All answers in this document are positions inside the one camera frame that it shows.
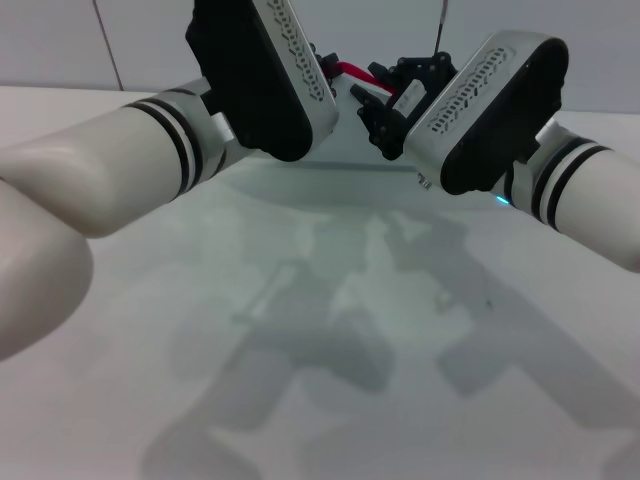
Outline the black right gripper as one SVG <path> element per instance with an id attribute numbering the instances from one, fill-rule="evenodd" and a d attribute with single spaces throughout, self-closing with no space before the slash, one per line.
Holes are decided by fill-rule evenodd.
<path id="1" fill-rule="evenodd" d="M 431 57 L 401 57 L 395 65 L 368 66 L 373 77 L 387 86 L 402 86 L 385 104 L 364 87 L 354 84 L 351 95 L 360 103 L 357 115 L 368 131 L 369 142 L 390 161 L 404 153 L 411 129 L 456 75 L 446 52 Z"/>

